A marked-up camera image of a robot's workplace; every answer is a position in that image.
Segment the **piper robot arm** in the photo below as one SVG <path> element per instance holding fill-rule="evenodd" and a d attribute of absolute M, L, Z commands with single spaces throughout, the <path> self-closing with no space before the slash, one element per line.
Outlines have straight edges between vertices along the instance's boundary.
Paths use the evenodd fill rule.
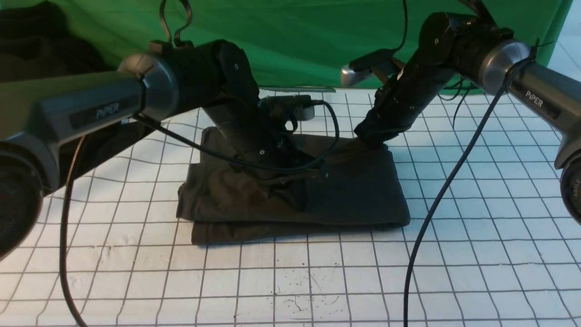
<path fill-rule="evenodd" d="M 515 40 L 512 30 L 498 28 L 481 2 L 464 2 L 478 16 L 431 14 L 406 64 L 393 57 L 393 50 L 380 49 L 343 67 L 346 87 L 372 75 L 383 83 L 372 109 L 354 130 L 368 147 L 408 130 L 456 74 L 496 94 L 517 63 L 533 51 Z M 562 134 L 554 165 L 562 169 L 565 206 L 581 223 L 581 82 L 531 62 L 507 90 Z"/>
<path fill-rule="evenodd" d="M 59 147 L 126 118 L 159 124 L 201 107 L 241 161 L 281 169 L 233 168 L 286 192 L 297 207 L 304 206 L 303 179 L 322 173 L 322 163 L 292 171 L 315 158 L 297 149 L 285 127 L 314 102 L 308 95 L 259 99 L 246 54 L 228 41 L 152 41 L 116 72 L 0 84 L 0 104 L 0 260 L 34 226 L 43 196 L 59 187 Z"/>

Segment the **green backdrop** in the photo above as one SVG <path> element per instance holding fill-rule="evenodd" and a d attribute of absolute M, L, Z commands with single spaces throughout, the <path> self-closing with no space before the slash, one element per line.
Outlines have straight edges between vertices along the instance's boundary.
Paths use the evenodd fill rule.
<path fill-rule="evenodd" d="M 70 30 L 92 42 L 106 61 L 117 65 L 164 39 L 160 0 L 51 0 L 65 12 Z M 556 41 L 573 0 L 484 0 L 500 26 L 515 30 L 528 44 Z M 0 8 L 24 7 L 40 0 L 0 0 Z M 340 87 L 341 66 L 378 48 L 400 44 L 401 0 L 190 0 L 193 25 L 182 33 L 194 44 L 224 38 L 242 47 L 261 86 Z M 409 30 L 398 58 L 417 47 L 419 29 L 432 12 L 469 13 L 456 0 L 408 0 Z M 171 31 L 185 22 L 177 0 L 168 0 Z M 546 65 L 554 45 L 540 50 Z M 377 87 L 373 79 L 358 87 Z"/>

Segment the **black cloth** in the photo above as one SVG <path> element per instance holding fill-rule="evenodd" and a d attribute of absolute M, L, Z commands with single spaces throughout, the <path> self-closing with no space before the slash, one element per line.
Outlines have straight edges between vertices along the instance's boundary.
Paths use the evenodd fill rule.
<path fill-rule="evenodd" d="M 53 3 L 0 10 L 0 83 L 114 70 L 87 41 L 70 34 L 63 12 Z M 4 115 L 15 108 L 1 108 Z M 78 167 L 81 176 L 133 145 L 151 130 L 137 123 L 115 124 L 87 137 Z M 60 148 L 63 186 L 78 140 Z"/>
<path fill-rule="evenodd" d="M 332 137 L 297 134 L 300 149 L 314 157 Z M 234 155 L 216 127 L 204 129 L 202 145 Z M 387 147 L 369 151 L 356 139 L 340 139 L 327 159 L 325 181 L 307 179 L 309 203 L 295 211 L 267 197 L 254 179 L 202 153 L 178 191 L 177 217 L 193 221 L 193 244 L 230 244 L 281 236 L 401 228 L 410 213 Z"/>

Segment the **white grid mat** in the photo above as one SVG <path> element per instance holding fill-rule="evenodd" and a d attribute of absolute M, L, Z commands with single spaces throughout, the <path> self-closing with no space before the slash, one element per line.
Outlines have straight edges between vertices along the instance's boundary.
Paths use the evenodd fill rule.
<path fill-rule="evenodd" d="M 312 96 L 332 104 L 352 137 L 373 91 Z M 402 326 L 413 241 L 490 100 L 469 96 L 453 131 L 456 104 L 438 99 L 388 143 L 412 215 L 391 232 L 192 246 L 191 223 L 174 215 L 199 153 L 152 134 L 76 182 L 68 266 L 77 307 L 91 326 Z M 329 133 L 328 113 L 316 115 L 302 133 Z M 169 128 L 199 143 L 210 125 L 195 111 Z M 560 199 L 559 143 L 502 97 L 420 248 L 411 326 L 581 326 L 581 226 Z M 62 197 L 45 199 L 30 237 L 0 262 L 0 325 L 74 324 L 58 282 Z"/>

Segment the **black cable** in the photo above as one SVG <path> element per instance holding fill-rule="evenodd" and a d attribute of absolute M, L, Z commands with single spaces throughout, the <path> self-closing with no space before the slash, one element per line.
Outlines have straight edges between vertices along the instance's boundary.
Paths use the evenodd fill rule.
<path fill-rule="evenodd" d="M 456 115 L 458 115 L 458 111 L 460 111 L 460 106 L 462 105 L 462 103 L 464 103 L 464 100 L 466 99 L 470 91 L 472 91 L 472 89 L 468 88 L 467 91 L 462 96 L 462 98 L 460 99 L 460 102 L 458 102 L 458 106 L 456 106 L 456 110 L 454 111 L 454 117 L 452 118 L 452 129 L 454 129 L 454 125 L 456 124 Z"/>
<path fill-rule="evenodd" d="M 401 39 L 399 47 L 395 49 L 396 52 L 400 51 L 403 48 L 403 46 L 406 44 L 407 39 L 407 26 L 408 26 L 407 1 L 402 0 L 402 5 L 403 5 L 403 37 Z"/>
<path fill-rule="evenodd" d="M 158 130 L 162 133 L 164 133 L 165 135 L 168 135 L 194 149 L 197 149 L 201 152 L 207 153 L 213 157 L 216 157 L 218 159 L 222 159 L 222 160 L 226 160 L 230 163 L 233 163 L 235 165 L 240 165 L 240 166 L 246 166 L 246 167 L 250 167 L 250 168 L 255 168 L 255 169 L 262 169 L 262 170 L 268 170 L 271 172 L 278 172 L 278 173 L 297 173 L 297 172 L 302 172 L 306 169 L 309 169 L 311 167 L 313 167 L 314 165 L 318 164 L 319 162 L 323 161 L 334 149 L 335 146 L 337 145 L 337 143 L 339 142 L 339 122 L 337 120 L 337 116 L 335 115 L 335 111 L 333 110 L 333 107 L 331 107 L 331 105 L 323 100 L 314 100 L 311 101 L 310 105 L 324 105 L 327 110 L 329 110 L 329 113 L 331 114 L 331 118 L 333 119 L 333 126 L 335 127 L 335 138 L 333 140 L 333 143 L 331 144 L 331 146 L 323 153 L 321 154 L 317 159 L 311 161 L 310 163 L 303 165 L 303 166 L 299 166 L 299 167 L 294 167 L 294 168 L 275 168 L 275 167 L 267 167 L 267 166 L 263 166 L 263 165 L 258 165 L 256 163 L 251 163 L 251 162 L 247 162 L 247 161 L 242 161 L 242 160 L 238 160 L 238 159 L 234 159 L 232 157 L 229 157 L 227 155 L 224 155 L 222 153 L 210 150 L 206 147 L 203 147 L 199 144 L 196 144 L 190 140 L 188 140 L 187 138 L 174 133 L 173 131 L 161 127 L 159 125 L 156 124 L 156 121 L 146 117 L 146 116 L 139 116 L 139 115 L 135 115 L 133 118 L 144 124 L 147 127 L 153 128 L 155 130 Z"/>
<path fill-rule="evenodd" d="M 178 28 L 178 30 L 175 31 L 174 43 L 175 43 L 176 47 L 180 47 L 184 44 L 184 42 L 182 42 L 181 37 L 180 37 L 181 32 L 183 30 L 185 30 L 186 28 L 188 28 L 188 26 L 192 23 L 192 7 L 190 6 L 189 1 L 188 0 L 180 0 L 180 2 L 182 3 L 182 5 L 185 8 L 187 20 L 186 20 L 186 23 L 184 26 Z"/>
<path fill-rule="evenodd" d="M 458 160 L 458 163 L 456 163 L 456 166 L 450 172 L 450 175 L 448 176 L 448 178 L 444 182 L 442 189 L 440 190 L 440 192 L 438 193 L 438 195 L 434 199 L 432 206 L 430 207 L 430 210 L 426 216 L 426 219 L 424 220 L 424 224 L 422 225 L 422 228 L 420 228 L 420 230 L 419 230 L 418 238 L 415 240 L 414 248 L 412 249 L 411 254 L 410 254 L 410 263 L 407 266 L 406 282 L 404 285 L 404 293 L 403 293 L 403 326 L 404 327 L 408 327 L 408 307 L 409 307 L 409 300 L 410 300 L 410 283 L 411 283 L 411 275 L 412 275 L 413 269 L 414 269 L 415 258 L 418 255 L 419 245 L 422 243 L 422 239 L 424 238 L 424 234 L 428 230 L 428 226 L 430 224 L 430 221 L 432 220 L 432 217 L 434 216 L 434 213 L 436 212 L 437 206 L 440 203 L 440 201 L 442 200 L 442 198 L 444 197 L 444 194 L 446 193 L 448 188 L 450 187 L 450 184 L 454 180 L 454 177 L 456 176 L 458 171 L 460 171 L 462 164 L 464 164 L 464 162 L 468 158 L 468 155 L 472 151 L 472 148 L 474 148 L 476 141 L 478 140 L 478 138 L 480 137 L 480 134 L 482 133 L 482 130 L 484 129 L 484 125 L 488 121 L 488 118 L 492 114 L 492 110 L 494 109 L 494 107 L 496 106 L 498 101 L 500 100 L 500 97 L 506 92 L 508 86 L 510 86 L 510 84 L 515 79 L 517 74 L 520 73 L 521 70 L 528 63 L 533 62 L 533 61 L 534 61 L 534 56 L 531 56 L 527 59 L 520 61 L 519 63 L 517 63 L 514 66 L 514 69 L 508 75 L 506 81 L 504 82 L 504 84 L 502 85 L 500 90 L 497 92 L 497 94 L 494 96 L 494 99 L 492 100 L 492 102 L 490 103 L 490 106 L 486 110 L 484 117 L 482 117 L 482 121 L 480 122 L 480 124 L 478 124 L 478 127 L 476 128 L 476 132 L 474 133 L 474 136 L 472 137 L 472 139 L 470 140 L 470 143 L 466 147 L 466 150 L 464 150 L 464 153 L 462 153 L 460 160 Z"/>
<path fill-rule="evenodd" d="M 77 174 L 77 164 L 82 157 L 81 152 L 84 148 L 86 136 L 82 136 L 77 144 L 77 149 L 71 160 L 71 167 L 69 169 L 69 175 L 67 176 L 66 186 L 64 188 L 64 199 L 63 199 L 63 213 L 60 219 L 60 242 L 59 242 L 59 275 L 60 275 L 60 286 L 63 289 L 64 301 L 69 308 L 69 311 L 73 315 L 79 327 L 87 327 L 87 324 L 83 321 L 81 314 L 79 313 L 77 307 L 74 304 L 73 296 L 69 288 L 69 282 L 67 280 L 67 229 L 69 227 L 69 209 L 71 204 L 71 195 L 73 193 L 74 177 Z"/>
<path fill-rule="evenodd" d="M 167 37 L 167 42 L 169 44 L 171 44 L 171 31 L 170 28 L 167 26 L 167 20 L 166 20 L 166 2 L 167 0 L 162 0 L 161 4 L 159 5 L 159 20 L 162 23 L 162 27 L 163 27 L 163 31 L 166 34 Z M 181 4 L 184 6 L 185 9 L 185 13 L 187 16 L 187 20 L 184 26 L 178 28 L 177 31 L 175 31 L 174 37 L 173 37 L 173 42 L 175 44 L 176 47 L 180 47 L 184 44 L 184 42 L 181 40 L 181 32 L 183 30 L 185 30 L 186 28 L 188 28 L 190 26 L 190 24 L 192 24 L 192 7 L 189 4 L 188 0 L 180 0 Z"/>
<path fill-rule="evenodd" d="M 454 94 L 453 97 L 451 97 L 449 99 L 444 99 L 440 94 L 438 94 L 437 97 L 440 98 L 440 100 L 442 100 L 442 101 L 453 101 L 454 99 L 456 99 L 460 95 L 460 92 L 462 92 L 462 86 L 464 85 L 464 78 L 463 77 L 460 77 L 459 84 L 460 84 L 460 86 L 458 88 L 456 88 L 456 94 Z"/>
<path fill-rule="evenodd" d="M 166 2 L 167 0 L 162 0 L 161 4 L 159 5 L 159 20 L 162 23 L 163 31 L 167 37 L 167 42 L 171 44 L 171 32 L 170 28 L 167 27 L 166 21 Z"/>

